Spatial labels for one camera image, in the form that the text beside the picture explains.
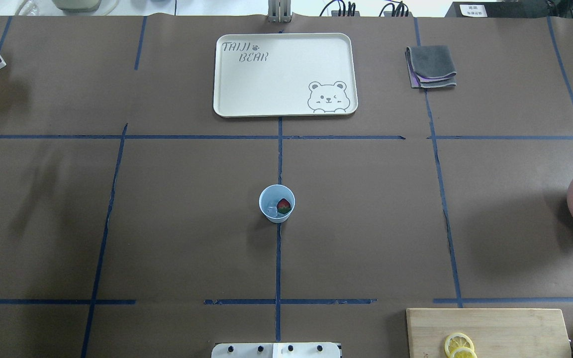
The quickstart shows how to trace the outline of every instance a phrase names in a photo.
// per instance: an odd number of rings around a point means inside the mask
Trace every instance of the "ice cube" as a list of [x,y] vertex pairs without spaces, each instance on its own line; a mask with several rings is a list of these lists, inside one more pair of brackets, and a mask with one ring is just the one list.
[[269,206],[267,208],[267,215],[269,215],[270,217],[277,217],[278,207],[277,206]]

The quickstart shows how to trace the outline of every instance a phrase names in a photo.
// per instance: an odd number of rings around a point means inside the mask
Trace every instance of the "metal clamp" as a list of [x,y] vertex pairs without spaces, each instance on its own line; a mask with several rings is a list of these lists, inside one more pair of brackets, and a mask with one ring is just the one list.
[[269,0],[269,22],[291,22],[291,0]]

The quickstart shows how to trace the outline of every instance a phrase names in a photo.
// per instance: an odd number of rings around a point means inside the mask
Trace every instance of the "wooden cutting board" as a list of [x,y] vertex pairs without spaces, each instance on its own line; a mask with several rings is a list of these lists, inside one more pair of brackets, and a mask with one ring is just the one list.
[[407,308],[411,358],[446,358],[444,340],[468,335],[478,358],[570,358],[561,310]]

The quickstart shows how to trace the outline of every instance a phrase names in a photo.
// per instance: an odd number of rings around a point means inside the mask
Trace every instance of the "lemon slice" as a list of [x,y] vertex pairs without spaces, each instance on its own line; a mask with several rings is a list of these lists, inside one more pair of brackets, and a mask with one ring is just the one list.
[[475,351],[475,345],[473,344],[473,341],[470,339],[470,337],[460,332],[455,332],[452,335],[449,335],[444,342],[444,351],[446,351],[447,357],[450,357],[455,349],[460,347],[466,347],[473,352]]
[[477,358],[477,354],[468,347],[459,347],[455,349],[449,358]]

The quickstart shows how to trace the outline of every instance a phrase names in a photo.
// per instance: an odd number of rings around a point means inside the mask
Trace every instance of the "gray towel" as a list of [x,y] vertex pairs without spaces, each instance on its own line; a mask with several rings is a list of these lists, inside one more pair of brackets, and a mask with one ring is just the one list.
[[447,46],[407,47],[405,56],[412,88],[457,85],[457,70]]

